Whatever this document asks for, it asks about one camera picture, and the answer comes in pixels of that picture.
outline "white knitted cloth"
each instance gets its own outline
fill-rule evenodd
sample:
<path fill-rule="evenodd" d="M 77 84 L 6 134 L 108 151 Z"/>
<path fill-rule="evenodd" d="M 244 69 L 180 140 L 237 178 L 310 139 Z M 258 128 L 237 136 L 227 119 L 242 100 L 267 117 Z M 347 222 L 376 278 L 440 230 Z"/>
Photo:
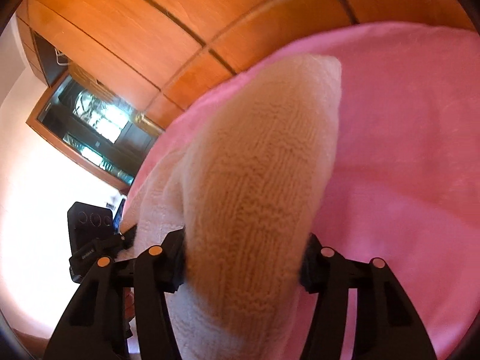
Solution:
<path fill-rule="evenodd" d="M 162 159 L 125 213 L 132 258 L 186 225 L 186 281 L 167 298 L 183 359 L 279 359 L 299 267 L 335 159 L 341 67 L 271 64 Z"/>

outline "pink fabric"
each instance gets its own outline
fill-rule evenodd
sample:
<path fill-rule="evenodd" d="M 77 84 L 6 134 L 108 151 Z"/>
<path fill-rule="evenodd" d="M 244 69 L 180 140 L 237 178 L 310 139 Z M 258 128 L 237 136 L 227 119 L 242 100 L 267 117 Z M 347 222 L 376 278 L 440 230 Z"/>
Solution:
<path fill-rule="evenodd" d="M 476 33 L 384 22 L 298 40 L 178 118 L 148 154 L 130 195 L 259 69 L 300 53 L 335 56 L 343 69 L 337 160 L 312 231 L 346 258 L 384 257 L 444 359 L 480 309 Z M 285 359 L 299 358 L 314 303 L 315 296 L 303 293 Z M 354 328 L 347 325 L 344 359 Z"/>

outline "knit pattern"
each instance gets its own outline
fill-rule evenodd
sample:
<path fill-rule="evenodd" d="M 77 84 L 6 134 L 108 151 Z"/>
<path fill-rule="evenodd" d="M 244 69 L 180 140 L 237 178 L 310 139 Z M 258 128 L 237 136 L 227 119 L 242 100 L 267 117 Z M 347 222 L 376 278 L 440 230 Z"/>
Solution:
<path fill-rule="evenodd" d="M 164 157 L 125 213 L 135 257 L 186 225 L 186 281 L 167 298 L 182 357 L 279 359 L 299 268 L 335 160 L 341 67 L 271 64 Z"/>

